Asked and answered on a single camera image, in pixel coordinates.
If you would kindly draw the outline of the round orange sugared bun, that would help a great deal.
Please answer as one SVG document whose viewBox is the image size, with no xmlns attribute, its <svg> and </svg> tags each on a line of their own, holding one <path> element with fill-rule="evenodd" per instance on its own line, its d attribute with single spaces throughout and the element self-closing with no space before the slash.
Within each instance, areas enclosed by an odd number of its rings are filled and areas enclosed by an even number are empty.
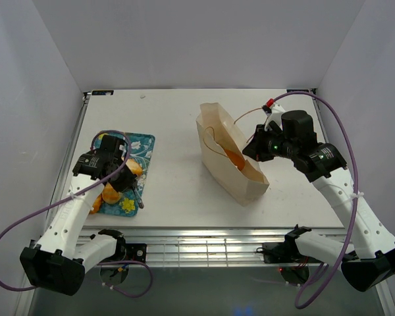
<svg viewBox="0 0 395 316">
<path fill-rule="evenodd" d="M 237 169 L 242 171 L 246 165 L 244 158 L 229 149 L 224 149 L 224 152 L 230 161 L 237 167 Z"/>
</svg>

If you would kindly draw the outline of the teal patterned tray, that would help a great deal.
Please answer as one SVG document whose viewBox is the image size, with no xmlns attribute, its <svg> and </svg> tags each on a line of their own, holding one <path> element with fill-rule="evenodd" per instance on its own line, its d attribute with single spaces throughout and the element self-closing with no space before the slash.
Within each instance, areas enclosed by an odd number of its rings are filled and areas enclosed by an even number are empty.
<svg viewBox="0 0 395 316">
<path fill-rule="evenodd" d="M 127 133 L 131 141 L 131 153 L 129 159 L 134 159 L 138 162 L 142 169 L 143 174 L 137 177 L 138 191 L 142 197 L 145 182 L 147 180 L 147 172 L 151 164 L 151 157 L 155 145 L 155 136 L 151 134 Z M 134 217 L 140 210 L 138 202 L 132 190 L 122 193 L 121 199 L 118 203 L 110 205 L 103 201 L 98 214 L 112 215 L 118 217 Z"/>
</svg>

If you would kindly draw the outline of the small round scored roll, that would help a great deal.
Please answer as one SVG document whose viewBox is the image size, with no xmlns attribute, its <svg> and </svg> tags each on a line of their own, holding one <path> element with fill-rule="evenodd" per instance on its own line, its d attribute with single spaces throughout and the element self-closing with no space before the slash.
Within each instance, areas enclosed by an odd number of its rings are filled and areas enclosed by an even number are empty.
<svg viewBox="0 0 395 316">
<path fill-rule="evenodd" d="M 113 205 L 119 202 L 122 194 L 116 191 L 109 183 L 107 183 L 101 193 L 101 196 L 105 203 Z"/>
</svg>

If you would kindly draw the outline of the brown paper bag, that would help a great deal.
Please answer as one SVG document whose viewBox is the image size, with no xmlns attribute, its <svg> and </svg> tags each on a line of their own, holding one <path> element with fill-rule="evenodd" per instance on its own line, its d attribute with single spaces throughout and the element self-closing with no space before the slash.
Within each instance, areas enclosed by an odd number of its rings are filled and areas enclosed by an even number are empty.
<svg viewBox="0 0 395 316">
<path fill-rule="evenodd" d="M 269 181 L 259 163 L 244 157 L 246 138 L 219 103 L 203 103 L 196 119 L 201 160 L 213 178 L 242 206 L 259 199 Z"/>
</svg>

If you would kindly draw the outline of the metal serving tongs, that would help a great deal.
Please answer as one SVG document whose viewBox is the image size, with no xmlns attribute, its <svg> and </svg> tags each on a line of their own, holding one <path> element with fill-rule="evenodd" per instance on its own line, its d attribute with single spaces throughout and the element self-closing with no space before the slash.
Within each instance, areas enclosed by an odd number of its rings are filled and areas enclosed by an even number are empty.
<svg viewBox="0 0 395 316">
<path fill-rule="evenodd" d="M 140 193 L 138 191 L 137 185 L 133 185 L 132 191 L 133 191 L 133 193 L 135 195 L 136 201 L 138 202 L 138 207 L 140 209 L 143 209 L 144 208 L 144 202 L 143 202 L 142 197 L 141 197 L 141 195 L 140 195 Z"/>
</svg>

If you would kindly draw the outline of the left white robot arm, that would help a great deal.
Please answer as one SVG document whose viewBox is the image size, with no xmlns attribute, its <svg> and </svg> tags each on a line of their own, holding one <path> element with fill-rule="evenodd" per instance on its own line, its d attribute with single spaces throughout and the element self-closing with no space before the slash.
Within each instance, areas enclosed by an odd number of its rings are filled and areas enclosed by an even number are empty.
<svg viewBox="0 0 395 316">
<path fill-rule="evenodd" d="M 72 170 L 71 191 L 59 206 L 51 224 L 31 248 L 24 248 L 20 262 L 35 287 L 72 296 L 80 289 L 85 274 L 98 263 L 119 263 L 126 257 L 122 233 L 103 229 L 77 246 L 78 237 L 106 185 L 117 192 L 134 187 L 137 176 L 127 167 L 131 152 L 125 135 L 105 135 L 99 147 L 82 154 Z"/>
</svg>

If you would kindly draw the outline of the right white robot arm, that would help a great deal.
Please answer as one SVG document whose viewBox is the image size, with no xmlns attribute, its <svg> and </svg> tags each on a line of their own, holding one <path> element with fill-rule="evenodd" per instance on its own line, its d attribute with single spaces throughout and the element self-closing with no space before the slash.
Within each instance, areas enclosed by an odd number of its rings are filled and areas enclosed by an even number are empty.
<svg viewBox="0 0 395 316">
<path fill-rule="evenodd" d="M 258 124 L 242 153 L 257 162 L 290 159 L 351 235 L 351 245 L 343 246 L 309 228 L 296 227 L 285 236 L 284 253 L 289 260 L 308 256 L 332 265 L 343 252 L 338 269 L 360 292 L 395 275 L 395 236 L 355 188 L 355 179 L 340 152 L 332 144 L 318 142 L 309 114 L 288 111 L 268 125 Z"/>
</svg>

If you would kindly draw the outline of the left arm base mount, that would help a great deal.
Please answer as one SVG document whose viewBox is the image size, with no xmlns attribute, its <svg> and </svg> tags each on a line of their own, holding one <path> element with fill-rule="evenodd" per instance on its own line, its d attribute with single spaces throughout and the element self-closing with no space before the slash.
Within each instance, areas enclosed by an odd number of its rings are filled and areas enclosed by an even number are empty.
<svg viewBox="0 0 395 316">
<path fill-rule="evenodd" d="M 125 244 L 117 246 L 115 253 L 102 260 L 102 262 L 114 261 L 139 261 L 146 262 L 147 244 Z"/>
</svg>

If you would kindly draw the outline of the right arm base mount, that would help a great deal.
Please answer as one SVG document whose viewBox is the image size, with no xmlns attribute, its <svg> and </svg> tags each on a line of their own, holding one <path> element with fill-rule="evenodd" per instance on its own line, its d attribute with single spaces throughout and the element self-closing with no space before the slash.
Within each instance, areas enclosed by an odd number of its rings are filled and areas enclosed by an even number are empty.
<svg viewBox="0 0 395 316">
<path fill-rule="evenodd" d="M 302 255 L 296 245 L 296 239 L 306 232 L 311 232 L 311 229 L 297 224 L 293 230 L 284 235 L 282 242 L 262 243 L 255 252 L 263 255 L 264 263 L 298 263 L 299 266 L 314 263 L 316 260 Z"/>
</svg>

